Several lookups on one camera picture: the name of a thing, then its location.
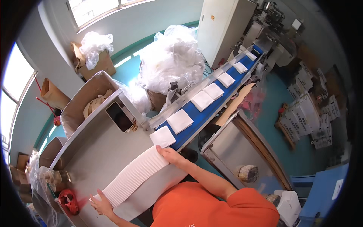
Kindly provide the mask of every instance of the brown paper bag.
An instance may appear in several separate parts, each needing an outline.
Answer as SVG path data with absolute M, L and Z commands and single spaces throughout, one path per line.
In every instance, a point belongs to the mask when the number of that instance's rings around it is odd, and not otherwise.
M 48 78 L 44 79 L 40 97 L 46 100 L 52 107 L 61 110 L 64 110 L 70 101 L 70 98 L 59 90 Z
M 84 66 L 86 64 L 86 57 L 81 53 L 79 48 L 81 45 L 79 43 L 71 42 L 70 43 L 70 49 L 74 53 L 77 59 L 77 65 L 75 70 L 77 71 L 80 67 Z

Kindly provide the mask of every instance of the blue panel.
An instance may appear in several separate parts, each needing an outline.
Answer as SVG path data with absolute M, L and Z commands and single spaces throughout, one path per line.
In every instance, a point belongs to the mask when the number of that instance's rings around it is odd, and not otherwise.
M 249 57 L 245 56 L 239 62 L 241 62 L 244 66 L 246 66 L 247 69 L 250 70 L 256 61 L 257 59 L 255 61 L 252 61 Z M 200 129 L 202 125 L 214 114 L 214 112 L 217 111 L 218 108 L 228 99 L 228 97 L 233 94 L 233 92 L 241 84 L 242 78 L 248 73 L 248 71 L 240 74 L 234 67 L 231 67 L 227 70 L 227 73 L 231 77 L 233 77 L 233 79 L 235 79 L 235 82 L 228 88 L 225 88 L 223 84 L 219 82 L 219 80 L 215 80 L 213 82 L 224 91 L 222 97 L 215 100 L 202 112 L 200 112 L 191 101 L 186 103 L 181 108 L 184 109 L 184 111 L 193 119 L 194 122 L 191 126 L 180 132 L 178 135 L 175 135 L 174 131 L 171 129 L 167 121 L 165 121 L 160 125 L 160 127 L 158 127 L 159 129 L 167 125 L 170 129 L 171 133 L 176 139 L 176 142 L 170 146 L 171 148 L 173 148 L 174 150 L 178 150 L 198 129 Z
M 320 212 L 321 218 L 327 216 L 330 207 L 335 202 L 331 198 L 337 180 L 344 179 L 347 171 L 348 164 L 317 172 L 310 194 L 300 212 L 299 217 L 301 220 L 314 220 L 317 212 Z

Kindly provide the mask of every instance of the conveyor belt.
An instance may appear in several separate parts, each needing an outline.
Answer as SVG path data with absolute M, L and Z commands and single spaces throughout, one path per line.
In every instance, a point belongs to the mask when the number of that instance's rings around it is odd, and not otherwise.
M 194 104 L 189 101 L 187 102 L 181 109 L 184 109 L 184 111 L 193 119 L 193 124 L 186 128 L 184 131 L 180 132 L 178 135 L 175 135 L 174 131 L 170 127 L 169 123 L 165 121 L 160 125 L 159 128 L 163 126 L 168 126 L 171 133 L 173 134 L 174 138 L 176 139 L 176 142 L 172 144 L 170 147 L 174 150 L 178 150 L 181 148 L 181 146 L 193 135 L 195 134 L 203 125 L 204 123 L 210 119 L 210 117 L 221 108 L 221 105 L 233 94 L 233 92 L 241 85 L 242 79 L 247 75 L 247 73 L 250 71 L 250 69 L 253 67 L 256 61 L 258 61 L 259 56 L 263 53 L 263 51 L 254 45 L 253 47 L 259 54 L 256 54 L 256 52 L 252 52 L 256 55 L 256 60 L 252 61 L 249 57 L 244 56 L 239 62 L 241 62 L 246 68 L 248 69 L 247 72 L 240 74 L 234 67 L 231 67 L 227 70 L 227 73 L 235 79 L 235 82 L 229 86 L 228 88 L 225 88 L 219 80 L 215 80 L 213 83 L 216 83 L 223 91 L 224 94 L 219 99 L 215 100 L 212 104 L 210 104 L 206 109 L 204 109 L 202 112 L 200 112 L 197 107 L 194 106 Z

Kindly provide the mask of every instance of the phone screen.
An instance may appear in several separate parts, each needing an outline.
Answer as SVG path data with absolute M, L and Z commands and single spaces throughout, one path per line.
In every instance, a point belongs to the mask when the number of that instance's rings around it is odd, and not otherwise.
M 126 132 L 133 125 L 116 102 L 112 103 L 111 106 L 106 109 L 106 112 L 122 132 Z

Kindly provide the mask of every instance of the stack of napkins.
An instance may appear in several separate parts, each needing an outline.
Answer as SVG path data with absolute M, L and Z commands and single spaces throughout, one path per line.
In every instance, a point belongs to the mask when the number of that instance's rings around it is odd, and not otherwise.
M 225 86 L 226 88 L 228 88 L 231 84 L 234 83 L 234 79 L 228 74 L 228 73 L 222 73 L 222 75 L 220 75 L 217 78 L 222 84 L 223 86 Z
M 195 107 L 198 108 L 200 112 L 202 112 L 205 108 L 212 104 L 214 100 L 205 91 L 200 91 L 193 98 L 191 98 L 190 101 L 195 105 Z
M 247 68 L 246 66 L 244 66 L 241 62 L 237 62 L 233 65 L 237 71 L 241 74 L 241 73 L 244 73 L 244 72 L 247 72 Z
M 130 162 L 102 192 L 113 208 L 116 208 L 149 177 L 168 164 L 169 162 L 158 153 L 156 147 L 152 146 Z M 98 194 L 94 197 L 101 201 Z
M 256 60 L 256 56 L 255 55 L 253 55 L 251 52 L 249 52 L 248 50 L 245 50 L 245 55 L 247 56 L 247 57 L 249 57 L 252 61 L 254 61 L 254 60 Z
M 205 91 L 213 100 L 217 100 L 224 94 L 224 91 L 218 87 L 216 83 L 210 84 L 208 87 L 204 88 L 203 91 Z
M 168 117 L 166 121 L 169 123 L 176 135 L 193 124 L 193 120 L 183 109 Z
M 168 147 L 176 142 L 173 134 L 171 134 L 171 131 L 166 125 L 150 134 L 150 139 L 154 145 L 160 145 L 162 148 Z

